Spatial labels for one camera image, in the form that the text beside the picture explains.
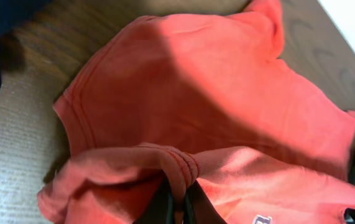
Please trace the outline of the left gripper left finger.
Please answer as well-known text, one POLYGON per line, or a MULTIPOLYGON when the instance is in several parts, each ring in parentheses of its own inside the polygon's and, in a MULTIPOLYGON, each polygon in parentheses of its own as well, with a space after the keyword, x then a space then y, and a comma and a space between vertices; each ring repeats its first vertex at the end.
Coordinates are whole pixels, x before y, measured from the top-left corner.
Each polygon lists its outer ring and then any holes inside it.
POLYGON ((166 179, 153 194, 143 214, 133 224, 174 224, 174 201, 166 179))

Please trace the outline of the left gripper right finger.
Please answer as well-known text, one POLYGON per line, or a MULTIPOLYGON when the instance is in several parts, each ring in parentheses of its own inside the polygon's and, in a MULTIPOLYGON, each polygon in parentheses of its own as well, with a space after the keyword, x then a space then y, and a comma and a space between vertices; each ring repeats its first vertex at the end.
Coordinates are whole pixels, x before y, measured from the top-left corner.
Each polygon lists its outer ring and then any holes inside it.
POLYGON ((226 224, 198 181, 187 189, 183 211, 183 224, 226 224))

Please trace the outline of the red orange t-shirt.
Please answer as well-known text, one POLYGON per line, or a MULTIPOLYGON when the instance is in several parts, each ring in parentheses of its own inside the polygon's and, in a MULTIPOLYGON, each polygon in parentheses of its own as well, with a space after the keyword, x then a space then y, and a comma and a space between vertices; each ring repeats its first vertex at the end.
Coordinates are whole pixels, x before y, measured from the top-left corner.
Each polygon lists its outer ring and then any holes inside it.
POLYGON ((346 223, 355 112, 281 58, 282 7, 142 16, 54 109, 71 156, 37 196, 53 223, 133 223, 166 179, 174 223, 198 181, 226 223, 346 223))

